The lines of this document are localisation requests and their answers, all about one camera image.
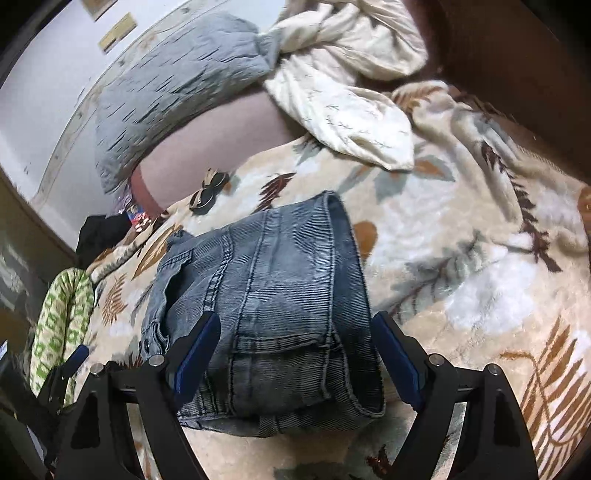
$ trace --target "patterned blanket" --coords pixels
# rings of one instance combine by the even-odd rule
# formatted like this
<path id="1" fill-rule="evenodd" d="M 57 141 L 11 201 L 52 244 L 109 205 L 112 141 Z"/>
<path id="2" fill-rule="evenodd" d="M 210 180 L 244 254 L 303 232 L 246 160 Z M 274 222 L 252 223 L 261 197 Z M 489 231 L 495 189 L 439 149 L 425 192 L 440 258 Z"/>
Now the patterned blanket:
<path id="1" fill-rule="evenodd" d="M 94 292 L 88 275 L 78 268 L 68 268 L 52 282 L 37 322 L 31 353 L 29 384 L 39 395 L 52 368 L 65 362 L 84 342 Z M 64 405 L 74 400 L 75 380 L 68 380 Z"/>
<path id="2" fill-rule="evenodd" d="M 385 171 L 304 137 L 251 157 L 207 215 L 180 201 L 159 228 L 93 264 L 91 354 L 76 393 L 94 362 L 141 361 L 147 292 L 171 233 L 199 235 L 329 189 L 354 226 L 372 312 L 388 310 L 427 352 L 459 367 L 500 364 L 541 478 L 558 472 L 591 419 L 591 189 L 454 100 L 442 82 L 411 83 L 391 98 L 413 126 L 413 171 Z M 414 420 L 385 382 L 387 413 L 362 430 L 267 439 L 185 433 L 212 479 L 384 478 Z M 147 477 L 159 478 L 131 413 Z M 462 414 L 458 405 L 434 478 L 447 476 Z"/>

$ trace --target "jeans back pocket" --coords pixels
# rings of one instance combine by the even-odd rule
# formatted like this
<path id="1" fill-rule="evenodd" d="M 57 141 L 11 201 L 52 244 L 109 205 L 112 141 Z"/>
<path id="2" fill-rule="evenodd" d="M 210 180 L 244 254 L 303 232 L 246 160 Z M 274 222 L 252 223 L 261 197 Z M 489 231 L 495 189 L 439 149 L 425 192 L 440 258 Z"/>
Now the jeans back pocket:
<path id="1" fill-rule="evenodd" d="M 158 275 L 150 292 L 150 301 L 142 325 L 142 357 L 164 355 L 170 346 L 170 336 L 163 328 L 164 316 L 170 302 L 167 295 L 171 282 L 179 275 L 183 267 L 191 261 L 191 251 L 185 251 L 165 260 L 158 266 Z"/>
<path id="2" fill-rule="evenodd" d="M 237 336 L 229 370 L 230 404 L 239 417 L 278 415 L 330 399 L 330 340 L 321 333 Z"/>

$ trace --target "blanket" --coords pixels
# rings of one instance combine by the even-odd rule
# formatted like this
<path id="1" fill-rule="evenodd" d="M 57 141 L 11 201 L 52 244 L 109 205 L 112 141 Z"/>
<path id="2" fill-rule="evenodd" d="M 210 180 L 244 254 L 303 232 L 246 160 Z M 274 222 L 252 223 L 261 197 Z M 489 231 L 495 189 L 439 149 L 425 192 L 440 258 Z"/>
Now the blanket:
<path id="1" fill-rule="evenodd" d="M 52 368 L 61 365 L 83 343 L 94 292 L 83 270 L 68 268 L 52 282 L 39 315 L 33 349 L 29 384 L 39 395 Z M 75 378 L 68 380 L 64 405 L 73 402 Z"/>
<path id="2" fill-rule="evenodd" d="M 390 172 L 311 136 L 251 157 L 204 216 L 189 198 L 88 273 L 97 283 L 79 393 L 89 367 L 141 362 L 138 342 L 166 239 L 199 235 L 254 211 L 338 192 L 353 225 L 372 313 L 458 367 L 495 362 L 520 402 L 540 476 L 568 460 L 591 419 L 591 189 L 516 143 L 495 118 L 456 101 L 443 82 L 389 95 L 413 127 L 414 167 Z M 383 478 L 414 420 L 384 375 L 385 416 L 350 432 L 267 439 L 184 429 L 210 478 Z M 147 478 L 159 478 L 136 410 Z M 434 478 L 447 477 L 461 432 L 454 411 Z"/>
<path id="3" fill-rule="evenodd" d="M 427 50 L 401 0 L 287 2 L 272 28 L 279 66 L 264 86 L 323 145 L 386 170 L 411 170 L 410 123 L 385 95 L 355 87 L 359 76 L 395 80 L 416 72 Z"/>

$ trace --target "pillow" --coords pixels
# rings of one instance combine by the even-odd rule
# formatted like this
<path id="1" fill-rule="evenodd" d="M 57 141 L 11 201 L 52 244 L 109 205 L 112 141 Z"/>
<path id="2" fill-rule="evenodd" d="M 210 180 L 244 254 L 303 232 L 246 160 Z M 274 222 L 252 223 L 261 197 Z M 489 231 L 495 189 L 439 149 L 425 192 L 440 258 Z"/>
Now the pillow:
<path id="1" fill-rule="evenodd" d="M 105 193 L 175 128 L 269 73 L 278 40 L 228 13 L 207 15 L 105 87 L 96 126 L 96 168 Z"/>

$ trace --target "black clamp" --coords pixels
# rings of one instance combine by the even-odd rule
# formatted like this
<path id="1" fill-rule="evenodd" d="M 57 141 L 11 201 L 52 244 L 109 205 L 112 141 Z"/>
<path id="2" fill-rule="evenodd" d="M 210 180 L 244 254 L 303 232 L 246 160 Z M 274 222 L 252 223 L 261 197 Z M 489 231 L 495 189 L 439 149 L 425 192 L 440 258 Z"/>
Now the black clamp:
<path id="1" fill-rule="evenodd" d="M 443 449 L 456 403 L 466 402 L 459 445 L 448 478 L 537 480 L 534 449 L 515 394 L 501 367 L 454 367 L 427 355 L 387 312 L 372 320 L 372 339 L 405 403 L 417 412 L 386 479 L 428 480 Z"/>
<path id="2" fill-rule="evenodd" d="M 67 421 L 56 480 L 144 479 L 127 403 L 139 405 L 162 478 L 207 480 L 176 412 L 193 399 L 220 331 L 218 316 L 206 312 L 166 355 L 153 355 L 137 369 L 94 364 Z"/>

